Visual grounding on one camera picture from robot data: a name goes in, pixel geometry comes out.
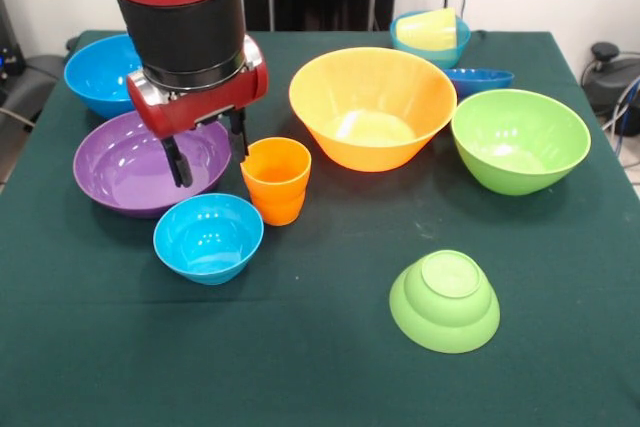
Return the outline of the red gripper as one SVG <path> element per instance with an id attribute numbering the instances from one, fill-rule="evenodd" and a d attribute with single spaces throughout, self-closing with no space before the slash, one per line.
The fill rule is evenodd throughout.
<path id="1" fill-rule="evenodd" d="M 190 187 L 193 177 L 189 162 L 173 136 L 207 119 L 232 110 L 228 115 L 231 151 L 236 160 L 244 160 L 248 156 L 243 108 L 266 94 L 268 71 L 259 46 L 249 35 L 244 37 L 243 54 L 245 62 L 238 73 L 204 90 L 167 90 L 151 83 L 141 70 L 127 77 L 126 85 L 132 104 L 145 126 L 161 139 L 177 187 Z"/>

